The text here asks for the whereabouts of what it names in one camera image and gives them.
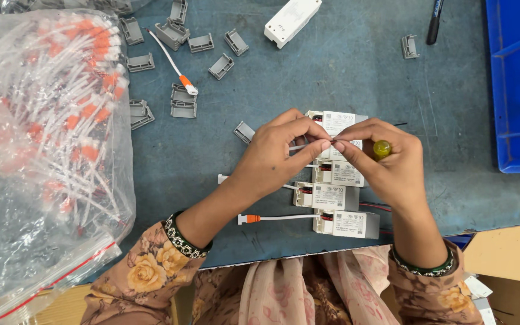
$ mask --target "person's left hand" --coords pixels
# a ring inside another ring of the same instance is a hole
[[[309,144],[290,156],[289,147]],[[222,186],[233,186],[252,203],[278,190],[330,147],[332,138],[311,118],[292,108],[261,126],[232,175]]]

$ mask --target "clear plastic bag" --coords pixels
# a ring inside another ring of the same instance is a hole
[[[0,0],[0,13],[24,13],[40,9],[95,9],[122,16],[133,13],[151,0]]]
[[[134,224],[117,24],[85,9],[0,14],[0,323],[119,255]]]

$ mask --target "work surface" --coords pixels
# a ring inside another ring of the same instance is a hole
[[[153,0],[134,15],[140,26],[165,23],[171,0]],[[279,50],[264,24],[286,0],[188,0],[185,26],[192,37],[211,33],[215,48],[171,52],[198,87],[198,118],[170,116],[171,84],[177,83],[163,51],[148,33],[128,48],[134,57],[152,52],[155,70],[131,73],[130,98],[147,100],[155,122],[134,130],[137,218],[121,248],[127,252],[149,226],[197,203],[229,175],[246,149],[232,131],[253,129],[290,107],[376,116],[408,122],[401,128],[422,140],[428,201],[443,235],[520,225],[520,175],[501,174],[492,157],[488,41],[484,4],[444,4],[437,44],[427,46],[433,0],[324,0],[320,10]],[[224,41],[236,28],[250,49],[237,57]],[[404,60],[401,38],[418,35],[420,57]],[[207,69],[222,53],[235,61],[221,80]],[[310,179],[310,169],[292,181]],[[293,191],[282,188],[246,212],[301,214]],[[361,199],[377,201],[370,188]],[[363,208],[363,211],[375,211]],[[389,214],[382,226],[390,227]],[[316,234],[312,220],[233,220],[214,239],[204,267],[392,242]]]

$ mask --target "bangle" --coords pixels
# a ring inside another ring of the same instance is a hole
[[[455,257],[452,254],[452,250],[449,247],[447,247],[447,260],[443,263],[443,265],[436,268],[419,268],[403,261],[402,258],[398,255],[398,253],[396,253],[396,248],[394,246],[392,247],[392,252],[396,264],[401,269],[414,275],[420,275],[423,277],[440,277],[442,275],[445,275],[448,271],[452,269],[452,266],[455,262]]]
[[[203,249],[197,248],[193,246],[189,241],[187,241],[184,236],[178,231],[178,227],[176,225],[176,217],[179,216],[184,211],[178,211],[171,215],[166,223],[163,225],[164,230],[166,231],[166,235],[172,242],[172,245],[180,251],[180,253],[184,254],[184,256],[189,258],[203,258],[206,257],[210,249],[212,248],[212,242],[210,242]]]

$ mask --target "yellow screwdriver handle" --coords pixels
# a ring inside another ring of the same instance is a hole
[[[374,143],[374,159],[379,161],[380,159],[388,157],[391,154],[391,144],[386,140],[378,140]]]

